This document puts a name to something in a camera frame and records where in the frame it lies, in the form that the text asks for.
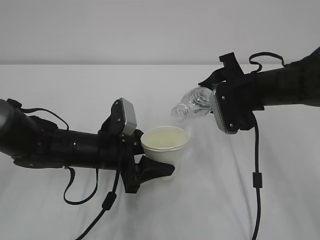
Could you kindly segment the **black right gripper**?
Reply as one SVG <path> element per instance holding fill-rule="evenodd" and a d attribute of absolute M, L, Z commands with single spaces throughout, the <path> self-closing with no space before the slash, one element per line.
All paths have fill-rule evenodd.
<path fill-rule="evenodd" d="M 234 90 L 240 109 L 250 113 L 254 128 L 253 111 L 264 109 L 256 89 L 257 74 L 255 72 L 245 74 L 233 52 L 220 56 L 219 60 L 223 63 L 223 67 L 214 70 L 207 79 L 198 83 L 198 86 L 213 90 L 221 83 L 229 84 Z"/>

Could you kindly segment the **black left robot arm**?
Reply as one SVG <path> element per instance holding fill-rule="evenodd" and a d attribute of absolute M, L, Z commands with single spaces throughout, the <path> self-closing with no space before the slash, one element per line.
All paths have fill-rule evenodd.
<path fill-rule="evenodd" d="M 118 171 L 126 193 L 144 182 L 168 177 L 174 166 L 149 158 L 141 143 L 133 105 L 117 99 L 97 133 L 60 129 L 13 100 L 0 102 L 0 151 L 20 167 L 63 167 Z"/>

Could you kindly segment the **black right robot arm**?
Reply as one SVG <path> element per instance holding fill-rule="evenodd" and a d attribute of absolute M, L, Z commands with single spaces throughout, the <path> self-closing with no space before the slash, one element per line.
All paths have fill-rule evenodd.
<path fill-rule="evenodd" d="M 256 70 L 244 73 L 233 52 L 219 57 L 223 67 L 198 86 L 212 91 L 209 101 L 218 128 L 226 134 L 255 126 L 254 111 L 266 106 L 320 105 L 320 50 L 286 64 L 272 52 L 249 57 Z"/>

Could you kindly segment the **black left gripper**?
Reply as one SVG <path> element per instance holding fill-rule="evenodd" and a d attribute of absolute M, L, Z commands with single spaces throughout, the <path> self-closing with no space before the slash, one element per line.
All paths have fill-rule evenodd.
<path fill-rule="evenodd" d="M 136 194 L 142 183 L 169 177 L 175 171 L 172 164 L 152 160 L 143 154 L 141 137 L 144 134 L 136 129 L 132 135 L 114 135 L 110 133 L 111 120 L 107 119 L 98 131 L 99 153 L 105 155 L 101 167 L 116 170 L 121 176 L 124 191 Z M 143 155 L 139 163 L 135 156 Z"/>

